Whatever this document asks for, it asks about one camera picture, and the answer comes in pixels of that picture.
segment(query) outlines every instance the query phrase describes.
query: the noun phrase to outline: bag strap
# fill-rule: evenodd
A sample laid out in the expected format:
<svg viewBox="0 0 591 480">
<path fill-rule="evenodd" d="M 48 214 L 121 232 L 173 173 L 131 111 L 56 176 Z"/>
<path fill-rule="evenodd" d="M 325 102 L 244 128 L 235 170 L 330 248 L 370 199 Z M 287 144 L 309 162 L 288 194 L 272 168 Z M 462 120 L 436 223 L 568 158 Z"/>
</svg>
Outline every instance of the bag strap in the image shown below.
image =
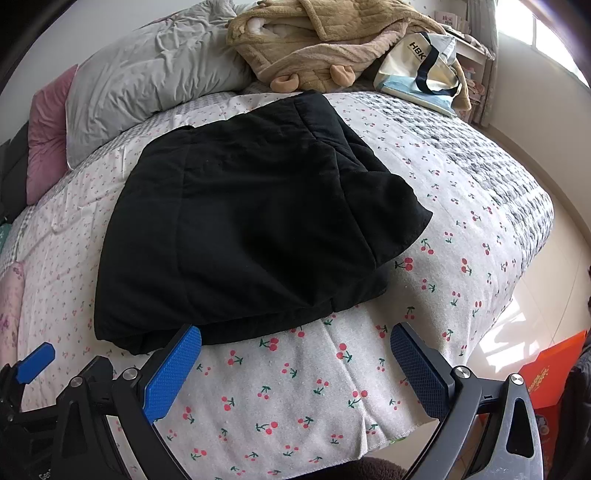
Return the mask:
<svg viewBox="0 0 591 480">
<path fill-rule="evenodd" d="M 449 95 L 453 97 L 457 93 L 458 88 L 460 87 L 460 79 L 457 78 L 457 75 L 457 85 L 454 88 L 431 90 L 427 86 L 427 75 L 429 74 L 429 70 L 433 68 L 435 62 L 439 58 L 439 50 L 432 45 L 431 40 L 429 39 L 429 35 L 427 35 L 426 32 L 420 32 L 420 34 L 423 37 L 425 37 L 425 40 L 427 40 L 429 45 L 431 45 L 431 51 L 429 52 L 429 55 L 427 55 L 427 57 L 423 60 L 423 63 L 421 63 L 421 66 L 417 70 L 417 78 L 415 82 L 417 84 L 418 89 L 421 90 L 423 93 L 430 93 L 431 95 Z"/>
</svg>

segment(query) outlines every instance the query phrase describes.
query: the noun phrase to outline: orange box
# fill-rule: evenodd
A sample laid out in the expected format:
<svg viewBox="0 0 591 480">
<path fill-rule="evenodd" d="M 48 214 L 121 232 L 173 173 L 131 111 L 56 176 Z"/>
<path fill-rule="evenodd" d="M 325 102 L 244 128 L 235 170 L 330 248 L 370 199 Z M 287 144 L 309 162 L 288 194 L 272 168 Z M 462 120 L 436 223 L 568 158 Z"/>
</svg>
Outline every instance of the orange box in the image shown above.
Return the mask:
<svg viewBox="0 0 591 480">
<path fill-rule="evenodd" d="M 544 460 L 544 478 L 552 467 L 560 423 L 560 398 L 564 391 L 564 384 L 570 369 L 581 354 L 586 336 L 587 332 L 582 331 L 564 342 L 541 351 L 534 362 L 524 365 L 519 370 L 519 374 L 525 379 L 538 423 Z"/>
</svg>

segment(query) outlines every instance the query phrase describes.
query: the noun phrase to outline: metal screw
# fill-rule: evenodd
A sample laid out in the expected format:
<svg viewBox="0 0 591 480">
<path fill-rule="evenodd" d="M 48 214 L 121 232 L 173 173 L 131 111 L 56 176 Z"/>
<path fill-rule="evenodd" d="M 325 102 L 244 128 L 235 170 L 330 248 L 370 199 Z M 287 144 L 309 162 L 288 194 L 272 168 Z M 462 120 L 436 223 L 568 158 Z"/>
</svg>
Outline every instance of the metal screw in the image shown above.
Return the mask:
<svg viewBox="0 0 591 480">
<path fill-rule="evenodd" d="M 456 367 L 456 375 L 460 378 L 470 378 L 471 374 L 466 367 Z"/>
<path fill-rule="evenodd" d="M 523 377 L 520 374 L 511 374 L 511 381 L 515 385 L 523 385 L 524 383 Z"/>
<path fill-rule="evenodd" d="M 74 377 L 70 380 L 70 386 L 72 388 L 76 388 L 76 387 L 81 386 L 82 382 L 83 382 L 82 377 Z"/>
<path fill-rule="evenodd" d="M 133 380 L 138 376 L 138 371 L 135 368 L 128 368 L 123 372 L 123 378 L 126 380 Z"/>
</svg>

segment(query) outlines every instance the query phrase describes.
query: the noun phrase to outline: beige plush blanket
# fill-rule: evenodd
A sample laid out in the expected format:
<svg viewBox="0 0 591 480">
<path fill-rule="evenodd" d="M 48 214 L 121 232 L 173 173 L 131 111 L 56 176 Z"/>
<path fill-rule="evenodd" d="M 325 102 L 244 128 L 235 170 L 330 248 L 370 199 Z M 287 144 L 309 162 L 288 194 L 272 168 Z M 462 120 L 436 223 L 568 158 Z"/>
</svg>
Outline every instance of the beige plush blanket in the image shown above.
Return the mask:
<svg viewBox="0 0 591 480">
<path fill-rule="evenodd" d="M 227 39 L 274 91 L 333 92 L 420 31 L 445 34 L 400 0 L 264 0 L 229 23 Z M 462 84 L 452 107 L 469 110 L 462 67 L 452 66 Z"/>
</svg>

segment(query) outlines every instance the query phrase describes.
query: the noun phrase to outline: pink pillow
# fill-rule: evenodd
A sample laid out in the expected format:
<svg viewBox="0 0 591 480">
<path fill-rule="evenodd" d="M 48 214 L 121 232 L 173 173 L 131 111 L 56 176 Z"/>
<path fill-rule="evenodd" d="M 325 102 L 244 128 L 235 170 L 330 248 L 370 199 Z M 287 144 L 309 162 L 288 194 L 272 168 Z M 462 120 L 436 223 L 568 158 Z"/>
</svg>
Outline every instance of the pink pillow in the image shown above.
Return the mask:
<svg viewBox="0 0 591 480">
<path fill-rule="evenodd" d="M 14 262 L 0 280 L 0 368 L 17 361 L 18 324 L 24 291 L 22 265 Z"/>
<path fill-rule="evenodd" d="M 33 97 L 29 114 L 27 204 L 33 205 L 67 172 L 66 98 L 78 65 Z"/>
</svg>

